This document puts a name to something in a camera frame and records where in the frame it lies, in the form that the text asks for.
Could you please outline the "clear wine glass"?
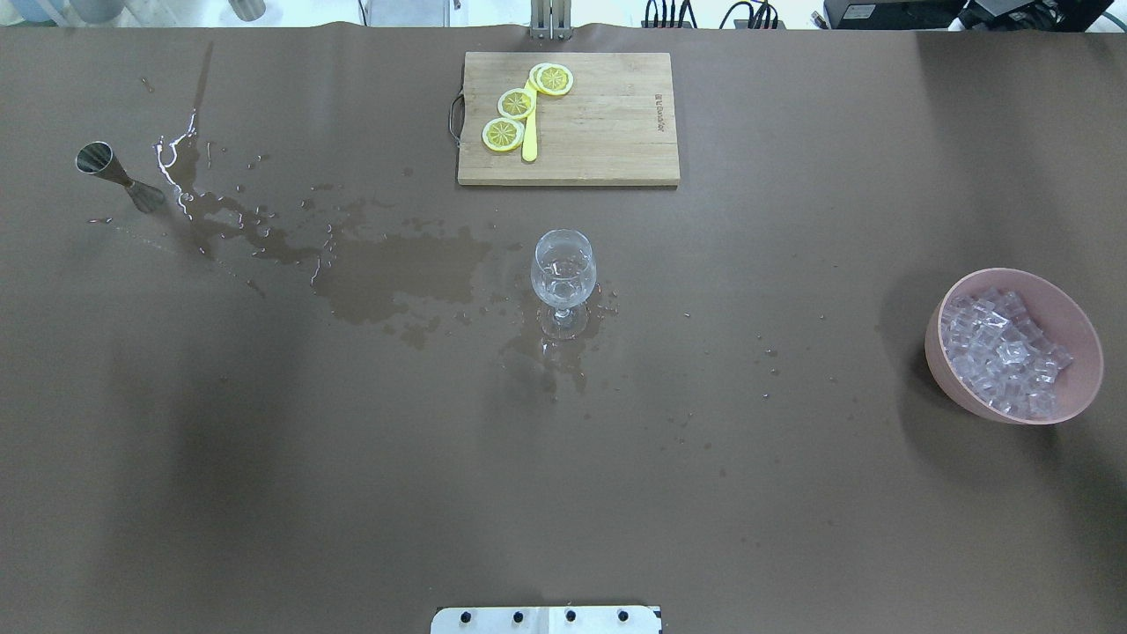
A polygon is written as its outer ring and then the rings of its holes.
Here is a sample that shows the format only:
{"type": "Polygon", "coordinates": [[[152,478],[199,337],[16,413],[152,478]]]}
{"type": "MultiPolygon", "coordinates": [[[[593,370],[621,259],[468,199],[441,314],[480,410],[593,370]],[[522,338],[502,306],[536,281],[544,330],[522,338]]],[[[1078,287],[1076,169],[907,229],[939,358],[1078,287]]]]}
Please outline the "clear wine glass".
{"type": "Polygon", "coordinates": [[[596,277],[594,249],[582,232],[554,229],[540,236],[533,250],[530,282],[542,304],[538,318],[545,337],[567,341],[584,332],[596,277]]]}

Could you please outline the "far lemon slice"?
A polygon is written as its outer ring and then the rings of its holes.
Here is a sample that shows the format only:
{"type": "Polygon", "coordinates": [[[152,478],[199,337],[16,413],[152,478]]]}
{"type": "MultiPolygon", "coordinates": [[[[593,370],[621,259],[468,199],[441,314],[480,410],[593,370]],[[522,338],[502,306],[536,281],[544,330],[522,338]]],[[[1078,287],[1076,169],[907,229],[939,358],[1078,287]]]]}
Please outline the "far lemon slice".
{"type": "Polygon", "coordinates": [[[548,96],[564,96],[571,92],[575,81],[571,69],[551,62],[533,66],[529,80],[536,92],[548,96]]]}

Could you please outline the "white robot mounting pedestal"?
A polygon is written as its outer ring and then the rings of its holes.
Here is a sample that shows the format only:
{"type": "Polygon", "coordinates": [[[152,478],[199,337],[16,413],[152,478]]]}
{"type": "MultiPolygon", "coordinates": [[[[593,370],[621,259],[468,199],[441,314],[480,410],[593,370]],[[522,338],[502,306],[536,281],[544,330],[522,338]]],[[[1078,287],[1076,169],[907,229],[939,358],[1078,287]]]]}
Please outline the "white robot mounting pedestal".
{"type": "Polygon", "coordinates": [[[659,607],[564,605],[451,607],[436,611],[431,633],[664,633],[659,607]]]}

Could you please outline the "pink bowl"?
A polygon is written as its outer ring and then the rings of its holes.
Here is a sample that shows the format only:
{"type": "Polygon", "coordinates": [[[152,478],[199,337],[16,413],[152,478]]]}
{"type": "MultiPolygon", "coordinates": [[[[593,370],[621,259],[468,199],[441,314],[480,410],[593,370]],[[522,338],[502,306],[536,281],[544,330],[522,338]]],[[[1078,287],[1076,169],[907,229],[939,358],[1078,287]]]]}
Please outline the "pink bowl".
{"type": "Polygon", "coordinates": [[[1088,314],[1058,286],[1026,270],[991,268],[964,276],[933,309],[923,342],[928,369],[946,398],[966,412],[1001,423],[1057,425],[1073,420],[1094,402],[1104,376],[1101,341],[1088,314]],[[979,296],[991,288],[1015,292],[1024,301],[1033,324],[1046,330],[1048,341],[1065,346],[1073,358],[1063,370],[1063,376],[1054,382],[1056,407],[1047,416],[1020,416],[990,405],[990,400],[975,394],[971,386],[958,376],[953,361],[943,350],[941,336],[946,328],[942,324],[946,310],[951,309],[955,300],[962,294],[979,296]]]}

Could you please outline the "middle lemon slice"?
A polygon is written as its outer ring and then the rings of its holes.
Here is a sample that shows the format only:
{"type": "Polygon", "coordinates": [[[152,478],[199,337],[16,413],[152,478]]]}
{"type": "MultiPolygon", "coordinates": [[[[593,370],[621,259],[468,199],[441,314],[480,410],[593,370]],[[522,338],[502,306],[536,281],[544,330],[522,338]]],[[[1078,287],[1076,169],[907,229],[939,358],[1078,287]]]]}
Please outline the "middle lemon slice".
{"type": "Polygon", "coordinates": [[[497,100],[497,113],[505,119],[526,120],[535,110],[538,92],[527,87],[512,88],[497,100]]]}

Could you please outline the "aluminium frame post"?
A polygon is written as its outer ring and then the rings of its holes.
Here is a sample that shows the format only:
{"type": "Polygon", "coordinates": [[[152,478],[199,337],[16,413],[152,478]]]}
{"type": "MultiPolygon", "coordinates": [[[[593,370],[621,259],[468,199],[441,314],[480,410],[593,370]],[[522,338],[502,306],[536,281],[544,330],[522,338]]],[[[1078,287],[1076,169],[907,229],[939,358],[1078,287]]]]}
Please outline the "aluminium frame post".
{"type": "Polygon", "coordinates": [[[571,0],[530,1],[529,33],[532,41],[570,41],[573,37],[571,0]]]}

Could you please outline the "yellow plastic knife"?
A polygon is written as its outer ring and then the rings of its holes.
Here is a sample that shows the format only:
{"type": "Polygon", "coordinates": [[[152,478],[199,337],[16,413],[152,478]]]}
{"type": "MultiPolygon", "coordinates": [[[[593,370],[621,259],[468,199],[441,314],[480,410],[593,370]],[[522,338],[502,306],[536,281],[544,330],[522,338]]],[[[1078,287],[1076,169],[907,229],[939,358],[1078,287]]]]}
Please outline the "yellow plastic knife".
{"type": "Polygon", "coordinates": [[[520,157],[524,162],[531,164],[539,157],[538,99],[540,93],[535,82],[531,78],[527,80],[525,89],[531,93],[531,107],[527,117],[525,117],[525,133],[522,148],[520,148],[520,157]]]}

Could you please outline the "pile of clear ice cubes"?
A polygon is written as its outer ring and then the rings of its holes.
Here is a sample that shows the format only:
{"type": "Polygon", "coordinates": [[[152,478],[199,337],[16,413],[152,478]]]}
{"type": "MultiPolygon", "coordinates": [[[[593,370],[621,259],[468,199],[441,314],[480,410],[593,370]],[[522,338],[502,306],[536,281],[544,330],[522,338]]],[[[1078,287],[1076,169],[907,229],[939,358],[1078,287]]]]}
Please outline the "pile of clear ice cubes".
{"type": "Polygon", "coordinates": [[[1001,414],[1050,420],[1059,411],[1058,379],[1073,365],[1015,291],[957,294],[940,309],[940,343],[953,374],[1001,414]]]}

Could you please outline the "steel double jigger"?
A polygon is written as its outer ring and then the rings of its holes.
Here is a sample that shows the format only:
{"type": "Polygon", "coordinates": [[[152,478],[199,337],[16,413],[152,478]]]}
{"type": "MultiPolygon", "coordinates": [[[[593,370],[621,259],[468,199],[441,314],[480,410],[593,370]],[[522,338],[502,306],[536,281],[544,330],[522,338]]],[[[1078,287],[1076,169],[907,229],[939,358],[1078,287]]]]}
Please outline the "steel double jigger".
{"type": "Polygon", "coordinates": [[[119,185],[128,194],[130,200],[142,213],[153,213],[166,205],[166,196],[161,189],[149,184],[142,184],[128,176],[113,148],[107,142],[89,142],[77,150],[76,169],[80,173],[91,175],[108,184],[119,185]]]}

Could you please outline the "wooden cutting board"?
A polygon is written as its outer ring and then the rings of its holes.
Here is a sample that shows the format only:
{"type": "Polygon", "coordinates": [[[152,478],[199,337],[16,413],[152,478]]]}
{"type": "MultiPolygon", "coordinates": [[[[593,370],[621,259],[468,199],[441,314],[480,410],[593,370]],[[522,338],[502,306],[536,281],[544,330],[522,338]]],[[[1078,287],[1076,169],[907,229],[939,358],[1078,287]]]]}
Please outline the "wooden cutting board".
{"type": "Polygon", "coordinates": [[[681,180],[668,53],[468,52],[456,180],[462,186],[676,186],[681,180]],[[483,125],[539,63],[571,70],[564,96],[538,100],[538,157],[495,152],[483,125]]]}

